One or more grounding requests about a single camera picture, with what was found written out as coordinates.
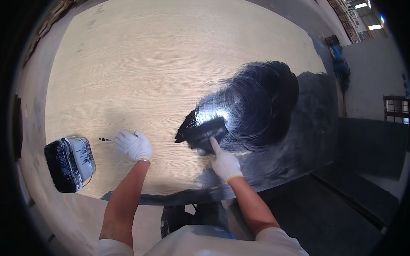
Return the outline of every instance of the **person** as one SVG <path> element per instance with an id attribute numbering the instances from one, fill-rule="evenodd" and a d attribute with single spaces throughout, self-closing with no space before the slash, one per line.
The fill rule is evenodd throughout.
<path id="1" fill-rule="evenodd" d="M 163 234 L 163 239 L 145 255 L 308 255 L 297 239 L 289 237 L 280 228 L 268 206 L 248 185 L 242 175 L 238 159 L 222 150 L 215 138 L 211 137 L 210 142 L 215 152 L 212 168 L 232 187 L 246 224 L 255 235 L 255 241 L 236 240 L 223 225 L 184 225 L 165 234 L 165 237 Z M 134 255 L 131 228 L 141 197 L 142 185 L 151 164 L 153 149 L 149 139 L 139 131 L 134 134 L 126 130 L 118 132 L 115 143 L 136 164 L 108 201 L 97 243 L 97 255 L 131 256 Z"/>

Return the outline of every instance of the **white shirt sleeve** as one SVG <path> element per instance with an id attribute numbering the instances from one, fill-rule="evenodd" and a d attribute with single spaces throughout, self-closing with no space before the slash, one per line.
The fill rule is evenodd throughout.
<path id="1" fill-rule="evenodd" d="M 260 231 L 255 241 L 286 248 L 295 253 L 295 255 L 309 256 L 296 238 L 289 237 L 286 232 L 280 228 L 271 227 Z"/>
<path id="2" fill-rule="evenodd" d="M 123 242 L 101 239 L 97 242 L 97 256 L 134 256 L 134 250 Z"/>

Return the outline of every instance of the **concrete floor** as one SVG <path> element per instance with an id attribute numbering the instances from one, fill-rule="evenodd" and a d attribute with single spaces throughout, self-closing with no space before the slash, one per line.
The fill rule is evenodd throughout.
<path id="1" fill-rule="evenodd" d="M 46 141 L 44 110 L 48 80 L 65 30 L 75 15 L 104 1 L 89 0 L 77 5 L 52 26 L 21 70 L 18 88 L 18 95 L 22 98 L 24 133 L 23 157 L 19 164 L 24 181 L 30 197 L 38 206 L 47 225 L 73 255 L 95 255 L 95 245 L 107 201 L 79 194 L 61 194 L 53 187 L 45 188 L 41 180 L 50 177 L 41 173 L 44 169 L 47 170 L 47 167 L 41 166 L 44 162 L 43 149 L 39 145 L 45 145 Z M 319 4 L 314 0 L 251 0 L 250 2 L 280 14 L 319 41 L 336 34 L 343 45 L 350 44 L 341 23 L 338 22 L 336 14 L 326 0 L 318 0 Z M 132 230 L 135 255 L 143 255 L 161 239 L 159 232 L 161 213 L 162 206 L 138 207 Z M 88 222 L 83 223 L 84 218 L 78 218 L 78 215 L 87 216 Z M 72 223 L 80 223 L 83 228 L 78 229 L 76 228 L 78 225 Z M 238 238 L 246 238 L 238 227 L 234 227 L 235 222 L 232 219 L 230 224 Z"/>

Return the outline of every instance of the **wall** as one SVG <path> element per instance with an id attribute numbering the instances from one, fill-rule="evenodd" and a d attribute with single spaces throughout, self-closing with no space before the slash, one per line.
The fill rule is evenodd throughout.
<path id="1" fill-rule="evenodd" d="M 343 47 L 351 71 L 347 116 L 384 120 L 383 95 L 405 96 L 405 66 L 393 39 L 368 40 Z"/>

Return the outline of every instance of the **ceiling light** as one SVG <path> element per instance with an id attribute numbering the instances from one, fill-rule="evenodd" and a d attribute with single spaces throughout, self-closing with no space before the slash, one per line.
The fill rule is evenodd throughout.
<path id="1" fill-rule="evenodd" d="M 355 5 L 355 9 L 359 9 L 359 8 L 366 7 L 366 6 L 367 6 L 367 3 L 362 3 L 359 5 Z"/>
<path id="2" fill-rule="evenodd" d="M 380 25 L 380 24 L 372 25 L 372 26 L 369 26 L 368 28 L 369 28 L 370 30 L 381 29 L 381 28 L 382 28 L 382 25 Z"/>

